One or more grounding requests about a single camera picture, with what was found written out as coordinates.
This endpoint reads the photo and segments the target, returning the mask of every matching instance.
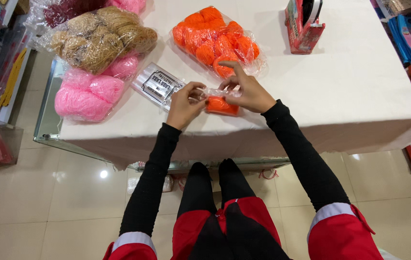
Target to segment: clear plastic bag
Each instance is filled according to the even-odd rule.
[[[140,14],[146,0],[30,0],[29,17],[24,25],[43,35],[74,17],[108,6]]]
[[[58,25],[35,39],[33,47],[56,53],[72,68],[114,76],[106,72],[114,61],[147,52],[156,41],[156,31],[140,25],[138,15],[110,6]]]
[[[241,96],[241,92],[219,90],[215,88],[206,88],[203,91],[204,94],[200,96],[200,99],[208,100],[207,107],[205,107],[206,112],[237,117],[239,106],[227,103],[225,97],[233,96],[238,98]]]
[[[207,7],[185,18],[170,32],[175,44],[213,69],[221,78],[234,75],[220,61],[240,62],[247,74],[257,76],[266,67],[266,58],[254,36],[235,21]]]
[[[184,86],[184,80],[179,80],[153,62],[131,84],[133,89],[166,111],[170,110],[172,94]]]
[[[128,178],[127,193],[132,194],[135,191],[135,187],[140,181],[140,177]],[[165,176],[164,186],[162,187],[162,192],[171,192],[174,186],[174,179],[171,175]]]

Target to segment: glass shelf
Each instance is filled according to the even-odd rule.
[[[107,162],[104,158],[59,138],[62,121],[59,115],[55,112],[54,100],[56,93],[63,82],[61,76],[64,74],[64,71],[66,71],[65,62],[59,58],[55,58],[52,62],[52,68],[46,84],[39,118],[37,119],[37,124],[35,126],[34,141]],[[233,158],[233,160],[242,170],[275,169],[290,164],[288,157]],[[213,170],[218,169],[221,161],[174,161],[170,163],[168,170],[173,174],[187,173],[195,162],[204,163],[204,165]],[[145,168],[144,163],[142,162],[130,164],[128,167],[139,172],[142,172]]]

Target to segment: black sleeve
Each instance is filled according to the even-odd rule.
[[[315,210],[335,202],[350,204],[341,183],[300,131],[297,122],[289,113],[289,108],[278,99],[276,104],[262,115],[283,145]]]
[[[119,236],[136,231],[152,235],[165,176],[180,134],[180,130],[166,123],[162,124],[145,170],[128,201]]]

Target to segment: white tablecloth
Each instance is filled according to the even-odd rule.
[[[186,16],[213,5],[251,30],[265,52],[262,86],[287,105],[319,153],[400,149],[411,143],[411,83],[369,0],[324,1],[326,29],[311,55],[293,55],[284,26],[288,0],[148,0],[141,15],[160,37],[141,64],[155,62],[188,81],[218,87],[220,80],[172,44],[169,31]],[[146,161],[165,112],[129,89],[100,124],[64,121],[60,137],[124,169]],[[202,113],[187,127],[172,160],[285,156],[265,119]]]

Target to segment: black pants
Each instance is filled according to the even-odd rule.
[[[219,177],[222,188],[222,208],[230,199],[255,197],[254,191],[232,159],[226,159],[220,164]],[[189,171],[177,218],[192,210],[208,210],[212,214],[217,212],[213,202],[209,171],[200,162],[193,164]]]

